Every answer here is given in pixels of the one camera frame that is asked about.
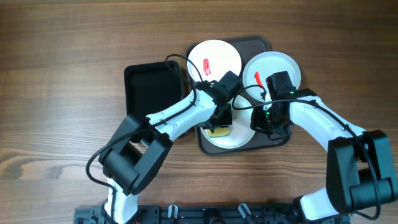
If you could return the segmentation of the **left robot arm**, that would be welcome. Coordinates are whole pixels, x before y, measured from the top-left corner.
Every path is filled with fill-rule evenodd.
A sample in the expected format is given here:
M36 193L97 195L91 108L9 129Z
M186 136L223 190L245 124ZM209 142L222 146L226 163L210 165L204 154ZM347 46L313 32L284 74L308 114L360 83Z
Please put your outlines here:
M174 141L199 125L210 131L232 123L230 101L239 77L227 72L218 81L195 84L190 94L143 122L129 115L98 158L110 193L104 208L112 223L127 223L137 212L137 196L157 175Z

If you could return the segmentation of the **white plate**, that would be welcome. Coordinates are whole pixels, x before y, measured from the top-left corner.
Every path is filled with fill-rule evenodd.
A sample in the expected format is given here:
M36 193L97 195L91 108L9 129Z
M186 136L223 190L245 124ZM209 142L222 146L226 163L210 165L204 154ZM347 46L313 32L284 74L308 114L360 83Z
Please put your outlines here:
M196 45L188 54L187 70L195 82L220 81L229 71L239 76L242 70L241 56L231 44L223 40L206 40Z
M255 131L250 128L251 115L253 109L235 110L231 109L232 125L229 125L229 134L226 136L210 137L208 131L200 128L206 140L209 140L213 145L223 149L234 149L241 147L248 143L255 134Z

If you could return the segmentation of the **yellow green sponge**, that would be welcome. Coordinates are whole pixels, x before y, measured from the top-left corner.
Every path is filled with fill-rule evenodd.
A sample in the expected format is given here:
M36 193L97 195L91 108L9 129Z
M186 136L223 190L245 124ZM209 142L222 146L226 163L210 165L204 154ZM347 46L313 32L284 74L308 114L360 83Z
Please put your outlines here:
M210 138L218 138L218 137L228 136L230 134L230 130L228 127L215 128L213 131L210 129L207 129L206 133Z

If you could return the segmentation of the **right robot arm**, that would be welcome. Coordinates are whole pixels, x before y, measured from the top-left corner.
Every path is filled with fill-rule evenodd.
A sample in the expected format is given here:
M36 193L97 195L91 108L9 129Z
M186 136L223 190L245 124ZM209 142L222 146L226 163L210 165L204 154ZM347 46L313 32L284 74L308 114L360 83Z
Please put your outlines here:
M381 206L397 200L397 177L387 135L367 131L329 109L311 89L298 90L287 72L261 80L254 75L260 96L269 102L256 105L251 128L271 135L285 124L300 126L327 152L326 184L300 196L299 220L316 223L357 214L375 220Z

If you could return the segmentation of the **light grey plate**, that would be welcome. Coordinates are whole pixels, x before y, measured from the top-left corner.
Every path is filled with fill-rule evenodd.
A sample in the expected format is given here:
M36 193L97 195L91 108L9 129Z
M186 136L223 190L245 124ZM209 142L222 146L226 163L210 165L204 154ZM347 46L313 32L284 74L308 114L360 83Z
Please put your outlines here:
M263 89L258 86L248 88L247 93L255 100L270 101L271 97L266 85L266 78L277 72L288 72L292 84L296 89L301 82L301 71L298 64L290 56L276 51L263 52L246 64L243 70L243 85L262 85L267 91L265 98L261 98Z

